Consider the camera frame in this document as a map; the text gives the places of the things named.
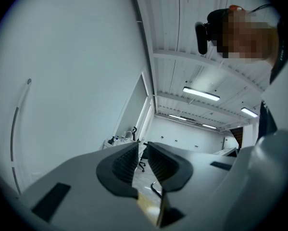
gray floor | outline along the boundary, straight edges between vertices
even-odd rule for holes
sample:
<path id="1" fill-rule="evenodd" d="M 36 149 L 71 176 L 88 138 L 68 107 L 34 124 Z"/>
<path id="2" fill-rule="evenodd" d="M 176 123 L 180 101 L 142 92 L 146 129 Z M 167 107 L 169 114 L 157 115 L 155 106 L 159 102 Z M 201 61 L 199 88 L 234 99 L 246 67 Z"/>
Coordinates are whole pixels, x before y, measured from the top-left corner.
<path id="1" fill-rule="evenodd" d="M 160 207 L 161 199 L 153 192 L 150 185 L 157 180 L 152 169 L 150 168 L 147 159 L 142 159 L 142 162 L 146 164 L 145 172 L 142 172 L 142 168 L 138 167 L 135 170 L 132 186 L 136 188 L 141 194 L 145 195 L 150 201 Z M 162 192 L 162 187 L 157 181 L 154 185 L 157 191 Z"/>

black rectangular strip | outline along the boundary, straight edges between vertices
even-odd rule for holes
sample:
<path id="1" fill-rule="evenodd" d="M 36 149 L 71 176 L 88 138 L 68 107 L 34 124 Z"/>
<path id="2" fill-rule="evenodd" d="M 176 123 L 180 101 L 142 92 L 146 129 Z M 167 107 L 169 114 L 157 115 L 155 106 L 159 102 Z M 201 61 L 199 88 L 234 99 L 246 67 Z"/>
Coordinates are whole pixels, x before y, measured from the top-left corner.
<path id="1" fill-rule="evenodd" d="M 45 221 L 49 221 L 62 202 L 71 186 L 57 183 L 32 209 L 32 212 Z"/>
<path id="2" fill-rule="evenodd" d="M 210 165 L 214 166 L 214 167 L 218 167 L 224 170 L 229 171 L 231 169 L 231 165 L 230 164 L 224 164 L 224 163 L 219 163 L 219 162 L 213 162 Z"/>

